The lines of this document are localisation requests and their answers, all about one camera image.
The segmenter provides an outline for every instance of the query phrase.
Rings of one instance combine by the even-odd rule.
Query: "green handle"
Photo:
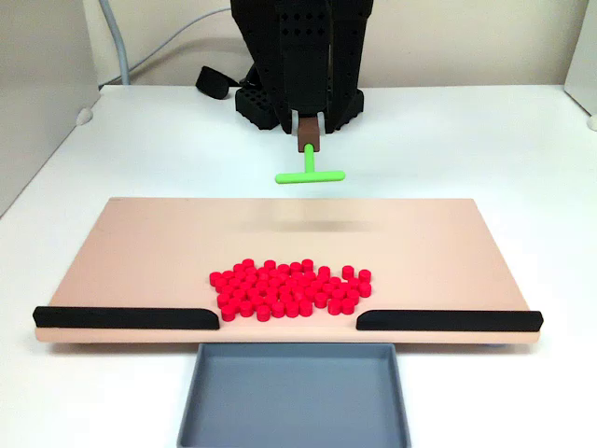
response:
[[[344,180],[343,171],[315,171],[315,148],[311,143],[305,145],[305,172],[287,173],[276,176],[278,184],[305,184],[310,182],[338,182]]]

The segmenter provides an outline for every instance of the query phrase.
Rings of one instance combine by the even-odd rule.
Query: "white wall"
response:
[[[0,2],[0,216],[99,98],[79,0]]]
[[[129,59],[226,0],[111,0]],[[100,81],[118,62],[97,0],[84,0]],[[360,84],[562,84],[587,0],[375,0]],[[195,25],[133,82],[192,85],[202,65],[240,78],[248,52],[229,13]]]

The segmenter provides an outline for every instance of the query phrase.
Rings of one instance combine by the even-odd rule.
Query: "pink board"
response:
[[[221,322],[219,330],[38,328],[64,343],[533,343],[539,332],[358,331],[372,309],[528,311],[472,200],[113,198],[50,306],[206,308],[212,271],[245,258],[373,272],[353,315]]]

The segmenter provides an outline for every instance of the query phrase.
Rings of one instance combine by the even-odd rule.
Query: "pile of red pieces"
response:
[[[211,273],[209,282],[219,294],[217,306],[225,322],[236,314],[255,313],[260,322],[271,316],[308,317],[313,307],[327,308],[331,315],[351,315],[360,298],[371,295],[370,271],[355,273],[352,266],[344,266],[341,278],[334,277],[327,266],[315,273],[311,259],[280,265],[268,259],[260,268],[245,259],[232,271]]]

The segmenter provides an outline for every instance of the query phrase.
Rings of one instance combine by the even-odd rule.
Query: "gray cable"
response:
[[[145,63],[149,58],[151,58],[154,54],[156,54],[158,51],[160,51],[161,49],[163,49],[166,45],[168,45],[170,42],[173,41],[173,39],[175,37],[177,37],[178,35],[180,35],[183,31],[185,31],[188,27],[194,25],[195,23],[197,23],[198,21],[202,21],[203,19],[206,19],[210,16],[213,16],[215,14],[218,14],[220,12],[224,12],[224,11],[230,11],[230,7],[222,7],[220,9],[214,9],[213,11],[210,12],[206,12],[205,14],[203,14],[202,16],[199,16],[197,19],[190,21],[189,23],[187,23],[185,26],[183,26],[180,30],[178,30],[176,33],[174,33],[173,35],[171,35],[170,37],[168,37],[164,42],[162,42],[156,49],[154,49],[153,51],[151,51],[147,56],[145,56],[145,58],[143,58],[141,61],[135,63],[130,71],[134,70],[135,68],[137,68],[139,65],[141,65],[142,63]],[[112,79],[108,79],[105,83],[101,84],[100,87],[109,84],[111,82],[114,81],[118,81],[121,77],[113,77]]]
[[[118,28],[118,24],[116,23],[116,19],[114,17],[114,13],[112,12],[112,8],[110,7],[110,3],[108,2],[108,0],[100,0],[100,6],[102,7],[102,12],[104,13],[105,21],[107,22],[108,28],[110,28],[110,33],[112,34],[112,38],[114,39],[114,45],[116,46],[122,84],[128,86],[129,84],[131,84],[131,80],[129,78],[129,61],[127,60],[127,49],[124,47],[124,41],[122,40],[122,35],[120,34],[120,29]]]

